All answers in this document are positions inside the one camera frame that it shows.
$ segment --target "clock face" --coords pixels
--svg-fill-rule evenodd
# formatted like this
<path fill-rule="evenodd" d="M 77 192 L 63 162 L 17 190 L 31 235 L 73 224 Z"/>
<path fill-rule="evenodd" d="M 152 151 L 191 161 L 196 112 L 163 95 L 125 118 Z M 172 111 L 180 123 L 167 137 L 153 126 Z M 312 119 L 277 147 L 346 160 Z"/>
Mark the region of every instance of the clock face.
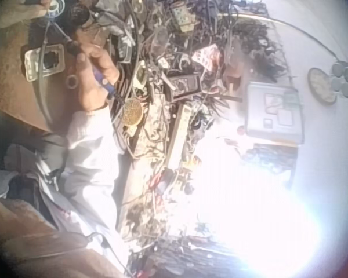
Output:
<path fill-rule="evenodd" d="M 308 72 L 308 84 L 311 93 L 322 104 L 332 105 L 336 102 L 336 94 L 331 89 L 329 75 L 318 68 Z"/>

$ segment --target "cluttered workbench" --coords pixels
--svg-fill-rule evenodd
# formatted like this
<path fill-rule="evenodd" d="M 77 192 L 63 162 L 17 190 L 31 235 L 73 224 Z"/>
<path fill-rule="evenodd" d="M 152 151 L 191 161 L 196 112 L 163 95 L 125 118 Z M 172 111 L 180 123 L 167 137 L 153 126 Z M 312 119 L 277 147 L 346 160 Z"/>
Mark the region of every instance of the cluttered workbench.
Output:
<path fill-rule="evenodd" d="M 76 109 L 78 84 L 67 44 L 75 40 L 107 49 L 120 71 L 114 98 L 108 101 L 111 124 L 116 143 L 131 158 L 118 230 L 136 254 L 165 235 L 168 210 L 176 203 L 172 195 L 192 194 L 191 173 L 201 164 L 196 146 L 222 111 L 257 114 L 260 108 L 251 109 L 251 100 L 257 103 L 261 90 L 282 92 L 277 83 L 289 91 L 288 104 L 300 117 L 281 44 L 271 35 L 273 26 L 241 18 L 240 12 L 268 16 L 263 3 L 53 2 L 59 13 L 53 19 L 16 24 L 0 36 L 0 110 L 63 134 Z M 263 83 L 254 83 L 255 93 L 247 97 L 251 81 Z M 280 99 L 266 99 L 269 108 L 276 110 Z M 301 122 L 294 124 L 294 133 L 266 138 L 268 144 L 300 144 Z M 272 129 L 269 122 L 264 125 Z M 287 168 L 293 167 L 290 160 Z"/>

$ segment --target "white shirt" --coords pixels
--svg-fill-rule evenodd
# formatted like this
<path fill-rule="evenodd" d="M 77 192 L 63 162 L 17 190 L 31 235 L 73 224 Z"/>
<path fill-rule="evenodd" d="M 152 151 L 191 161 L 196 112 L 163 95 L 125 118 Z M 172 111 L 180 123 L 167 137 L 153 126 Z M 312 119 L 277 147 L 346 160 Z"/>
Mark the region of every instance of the white shirt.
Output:
<path fill-rule="evenodd" d="M 113 140 L 108 107 L 93 112 L 76 112 L 67 139 L 69 153 L 59 190 L 46 181 L 50 173 L 46 163 L 23 147 L 9 147 L 6 168 L 16 169 L 20 149 L 21 168 L 28 177 L 38 178 L 43 200 L 58 229 L 85 236 L 93 232 L 102 234 L 108 244 L 102 246 L 103 238 L 97 236 L 89 247 L 106 256 L 124 273 L 123 266 L 126 266 L 129 254 L 115 230 L 117 208 L 111 194 L 118 176 L 118 149 Z"/>

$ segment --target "soldering iron handle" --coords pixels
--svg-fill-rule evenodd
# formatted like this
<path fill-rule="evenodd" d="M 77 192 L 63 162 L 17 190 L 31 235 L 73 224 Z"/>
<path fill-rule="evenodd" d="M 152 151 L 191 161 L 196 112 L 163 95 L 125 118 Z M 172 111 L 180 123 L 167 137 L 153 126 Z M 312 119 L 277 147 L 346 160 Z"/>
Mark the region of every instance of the soldering iron handle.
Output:
<path fill-rule="evenodd" d="M 73 56 L 77 56 L 81 52 L 80 44 L 77 41 L 69 41 L 66 45 L 67 51 L 71 53 Z M 113 96 L 118 100 L 119 103 L 123 104 L 124 100 L 119 94 L 115 93 L 115 87 L 108 82 L 108 80 L 104 77 L 104 75 L 93 65 L 93 74 L 98 83 L 103 86 L 107 91 L 107 98 L 110 100 Z"/>

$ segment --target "wooden surface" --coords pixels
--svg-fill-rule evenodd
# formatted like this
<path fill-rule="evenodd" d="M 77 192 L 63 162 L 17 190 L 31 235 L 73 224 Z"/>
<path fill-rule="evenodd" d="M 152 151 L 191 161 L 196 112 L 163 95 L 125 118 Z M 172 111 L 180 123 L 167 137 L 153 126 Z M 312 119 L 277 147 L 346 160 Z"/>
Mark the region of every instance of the wooden surface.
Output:
<path fill-rule="evenodd" d="M 51 30 L 49 36 L 48 45 L 61 42 L 59 35 L 52 34 Z M 23 64 L 25 52 L 40 47 L 43 37 L 41 28 L 33 30 L 28 22 L 0 30 L 0 110 L 29 125 L 50 131 L 39 108 L 37 81 L 26 80 Z M 106 33 L 100 30 L 77 31 L 75 37 L 81 42 L 100 46 L 106 42 Z M 77 109 L 77 92 L 68 90 L 64 83 L 67 75 L 75 73 L 75 60 L 71 55 L 65 55 L 66 69 L 44 78 L 46 103 L 58 133 L 67 130 L 71 115 Z"/>

